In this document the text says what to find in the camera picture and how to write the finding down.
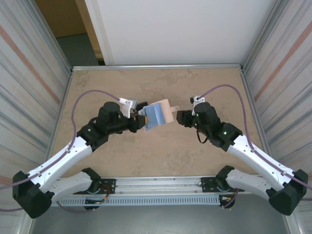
metal frame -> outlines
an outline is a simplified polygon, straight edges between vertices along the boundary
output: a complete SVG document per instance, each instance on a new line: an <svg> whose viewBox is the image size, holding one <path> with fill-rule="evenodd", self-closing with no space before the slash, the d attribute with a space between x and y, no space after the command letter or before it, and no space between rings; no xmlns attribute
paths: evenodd
<svg viewBox="0 0 312 234"><path fill-rule="evenodd" d="M146 70L146 69L212 69L212 68L237 68L240 69L241 66L240 64L176 64L176 65L125 65L125 66L86 66L86 67L73 67L73 71L105 71L105 70ZM251 95L245 74L242 72L242 70L240 69L240 75L244 84L244 88L245 88L245 92L247 94L247 98L252 110L252 114L258 129L258 133L260 135L260 140L263 146L263 149L266 153L270 154L270 149L268 147L268 142L266 140L265 134L264 134L264 130L261 124L261 121L259 119L256 107L255 107L255 103L254 103L254 99ZM69 82L67 84L66 87L66 92L64 95L64 98L62 100L62 104L61 104L61 109L60 109L60 114L57 120L57 124L54 130L54 134L53 137L51 139L51 145L49 148L49 154L47 155L48 157L51 156L51 151L55 142L55 138L56 138L56 133L57 133L57 129L59 126L59 122L60 122L60 118L62 116L62 112L64 110L64 105L66 102L66 98L68 95L68 91L69 91L69 87L70 87L70 83L72 80L72 76L71 75ZM127 193L127 196L137 196L138 193L140 193L141 195L150 195L150 196L154 196L154 195L200 195L203 194L201 190L196 190L194 187L192 186L181 186L181 180L186 179L188 180L188 183L191 184L195 184L195 181L200 181L200 178L203 176L165 176L165 177L121 177L121 178L117 178L119 180L119 183L122 182L123 183L123 187L119 187L116 189L116 194L114 196L125 196L125 192ZM214 194L220 194L220 195L224 195L224 194L230 194L230 193L214 193ZM31 222L32 219L30 219L27 214L25 213L25 215L23 216L22 220L21 220L22 224L21 227L19 228L19 230L30 230L30 226L31 226ZM17 232L17 234L25 234L28 232Z"/></svg>
<svg viewBox="0 0 312 234"><path fill-rule="evenodd" d="M220 205L219 195L232 195L233 191L203 193L198 184L203 176L150 176L150 177L112 177L116 179L115 193L109 200L99 206L133 206L133 205ZM59 202L62 206L81 207L85 199L103 200L105 195L86 194L71 195Z"/></svg>
<svg viewBox="0 0 312 234"><path fill-rule="evenodd" d="M286 223L291 234L304 234L303 225L301 223L298 212L295 210L291 216L286 216Z"/></svg>
<svg viewBox="0 0 312 234"><path fill-rule="evenodd" d="M208 68L240 68L238 63L224 64L160 64L160 65L117 65L117 66L75 66L73 71L108 71L108 70L149 70L149 69L208 69Z"/></svg>

blue sponge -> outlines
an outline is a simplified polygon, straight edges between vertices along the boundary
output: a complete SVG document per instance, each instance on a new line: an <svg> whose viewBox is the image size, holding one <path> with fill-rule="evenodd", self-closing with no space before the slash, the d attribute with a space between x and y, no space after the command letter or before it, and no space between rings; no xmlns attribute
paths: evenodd
<svg viewBox="0 0 312 234"><path fill-rule="evenodd" d="M166 124L160 103L144 106L142 110L142 115L148 117L148 122L145 125L145 129L147 131L158 125Z"/></svg>

doorway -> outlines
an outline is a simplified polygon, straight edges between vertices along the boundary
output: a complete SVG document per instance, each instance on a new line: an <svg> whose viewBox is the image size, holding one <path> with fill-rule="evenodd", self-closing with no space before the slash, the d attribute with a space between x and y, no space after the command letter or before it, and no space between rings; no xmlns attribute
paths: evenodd
<svg viewBox="0 0 312 234"><path fill-rule="evenodd" d="M73 66L105 65L84 0L35 0Z"/></svg>

striped wall panel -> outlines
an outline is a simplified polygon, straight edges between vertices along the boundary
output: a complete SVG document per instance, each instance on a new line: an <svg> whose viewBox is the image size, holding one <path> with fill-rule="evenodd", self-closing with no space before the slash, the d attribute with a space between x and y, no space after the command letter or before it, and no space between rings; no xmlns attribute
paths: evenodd
<svg viewBox="0 0 312 234"><path fill-rule="evenodd" d="M31 0L0 1L0 185L45 161L70 67ZM16 208L12 190L1 208ZM0 213L13 233L19 213Z"/></svg>
<svg viewBox="0 0 312 234"><path fill-rule="evenodd" d="M272 25L246 77L272 156L312 181L312 1L287 1ZM297 212L312 233L312 203Z"/></svg>

gray floor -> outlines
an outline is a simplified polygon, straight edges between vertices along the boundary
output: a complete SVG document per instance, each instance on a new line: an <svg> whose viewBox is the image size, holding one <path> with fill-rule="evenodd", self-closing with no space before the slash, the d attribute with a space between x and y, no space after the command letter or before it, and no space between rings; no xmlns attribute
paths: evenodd
<svg viewBox="0 0 312 234"><path fill-rule="evenodd" d="M100 207L73 214L50 208L31 234L287 234L285 218L267 201L239 195L231 211L218 206Z"/></svg>
<svg viewBox="0 0 312 234"><path fill-rule="evenodd" d="M70 65L73 66L98 66L98 61L87 34L79 34L57 41Z"/></svg>

